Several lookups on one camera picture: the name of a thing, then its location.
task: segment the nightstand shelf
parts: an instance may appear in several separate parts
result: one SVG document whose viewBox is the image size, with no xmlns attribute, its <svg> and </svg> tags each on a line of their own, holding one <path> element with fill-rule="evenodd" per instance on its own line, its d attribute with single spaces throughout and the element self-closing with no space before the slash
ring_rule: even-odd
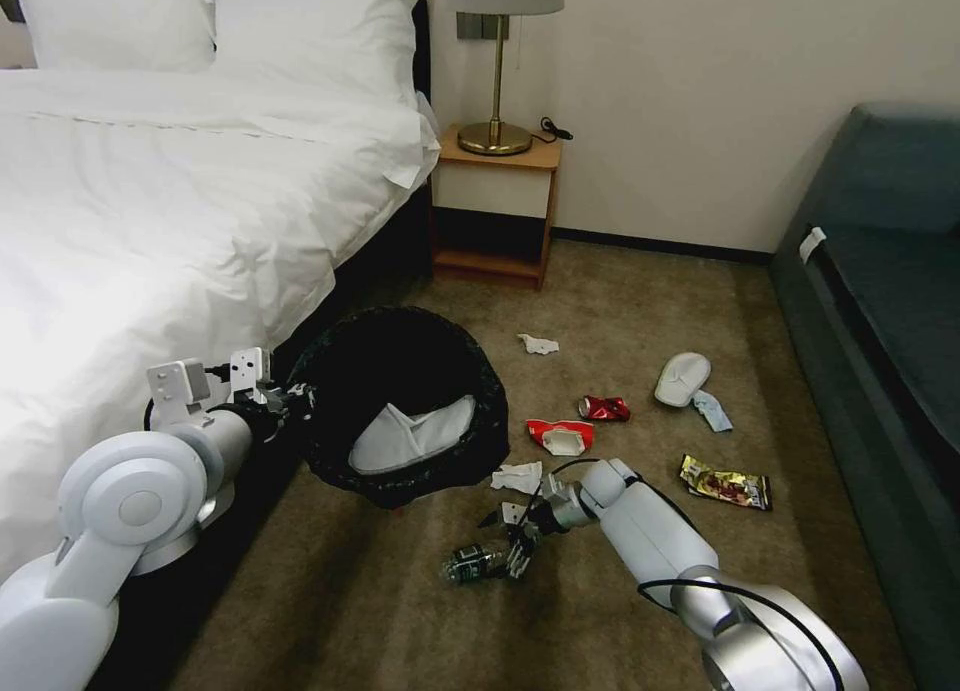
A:
<svg viewBox="0 0 960 691">
<path fill-rule="evenodd" d="M 476 156 L 457 145 L 457 127 L 441 139 L 431 219 L 437 273 L 543 285 L 556 204 L 561 142 L 535 140 L 516 156 Z"/>
</svg>

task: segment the gold snack wrapper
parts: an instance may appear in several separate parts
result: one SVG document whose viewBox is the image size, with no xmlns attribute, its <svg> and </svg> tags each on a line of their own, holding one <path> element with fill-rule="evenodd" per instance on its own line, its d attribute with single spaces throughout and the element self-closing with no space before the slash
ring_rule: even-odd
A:
<svg viewBox="0 0 960 691">
<path fill-rule="evenodd" d="M 773 488 L 769 476 L 715 471 L 690 454 L 684 454 L 680 463 L 680 478 L 687 484 L 687 491 L 694 496 L 707 496 L 761 511 L 773 509 Z"/>
</svg>

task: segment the slipper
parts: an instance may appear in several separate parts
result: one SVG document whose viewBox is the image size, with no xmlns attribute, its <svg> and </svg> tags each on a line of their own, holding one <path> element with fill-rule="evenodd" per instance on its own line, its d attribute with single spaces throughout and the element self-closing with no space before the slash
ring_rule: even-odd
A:
<svg viewBox="0 0 960 691">
<path fill-rule="evenodd" d="M 667 361 L 653 395 L 660 403 L 683 408 L 710 378 L 710 362 L 698 353 L 677 354 Z"/>
</svg>

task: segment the black trash can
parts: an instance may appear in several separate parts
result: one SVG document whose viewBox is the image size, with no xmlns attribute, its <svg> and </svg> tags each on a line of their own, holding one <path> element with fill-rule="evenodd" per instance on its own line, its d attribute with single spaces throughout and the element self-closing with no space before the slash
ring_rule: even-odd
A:
<svg viewBox="0 0 960 691">
<path fill-rule="evenodd" d="M 317 476 L 383 508 L 472 486 L 509 453 L 507 397 L 483 349 L 463 328 L 425 309 L 378 307 L 333 326 L 301 355 L 294 383 L 316 389 L 314 413 L 291 429 Z M 413 465 L 361 474 L 349 463 L 363 431 L 389 402 L 408 416 L 476 402 L 452 448 Z"/>
</svg>

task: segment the carpet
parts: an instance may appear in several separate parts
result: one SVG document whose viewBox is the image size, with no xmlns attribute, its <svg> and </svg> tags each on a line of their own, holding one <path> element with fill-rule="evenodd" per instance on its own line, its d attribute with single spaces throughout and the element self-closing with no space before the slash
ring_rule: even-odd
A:
<svg viewBox="0 0 960 691">
<path fill-rule="evenodd" d="M 507 389 L 511 463 L 555 465 L 524 419 L 575 418 L 579 395 L 622 395 L 633 418 L 598 426 L 595 455 L 623 459 L 675 500 L 726 571 L 809 604 L 873 689 L 913 686 L 765 269 L 559 241 L 541 293 L 438 278 L 408 302 L 462 324 L 486 350 Z M 518 332 L 556 339 L 560 352 L 529 356 Z M 712 361 L 705 388 L 732 433 L 654 401 L 663 364 L 686 350 Z M 683 453 L 769 475 L 774 510 L 688 495 Z M 483 540 L 477 523 L 505 500 L 521 497 L 453 489 L 386 512 L 301 469 L 172 687 L 708 687 L 693 636 L 635 593 L 599 528 L 546 539 L 522 582 L 442 581 L 444 559 Z"/>
</svg>

